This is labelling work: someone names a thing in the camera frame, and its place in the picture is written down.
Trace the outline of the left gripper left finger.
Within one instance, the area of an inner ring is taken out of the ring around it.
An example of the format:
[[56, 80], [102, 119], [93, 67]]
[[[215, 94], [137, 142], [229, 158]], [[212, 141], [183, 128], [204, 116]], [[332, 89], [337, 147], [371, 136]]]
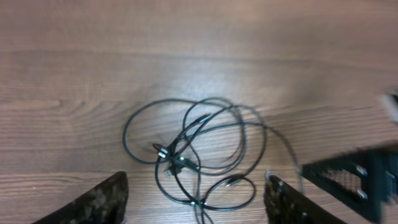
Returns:
[[119, 171], [34, 224], [122, 224], [128, 198], [127, 174]]

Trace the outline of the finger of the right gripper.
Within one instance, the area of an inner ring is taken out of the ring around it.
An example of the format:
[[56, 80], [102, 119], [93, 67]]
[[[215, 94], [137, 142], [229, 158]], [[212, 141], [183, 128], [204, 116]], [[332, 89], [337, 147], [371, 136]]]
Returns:
[[302, 166], [302, 177], [373, 223], [397, 200], [397, 149], [373, 148]]

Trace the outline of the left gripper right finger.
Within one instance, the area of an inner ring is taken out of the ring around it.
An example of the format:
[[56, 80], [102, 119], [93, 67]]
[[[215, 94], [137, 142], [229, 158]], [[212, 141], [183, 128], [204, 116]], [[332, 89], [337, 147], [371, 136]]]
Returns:
[[275, 175], [266, 177], [264, 205], [270, 224], [345, 224]]

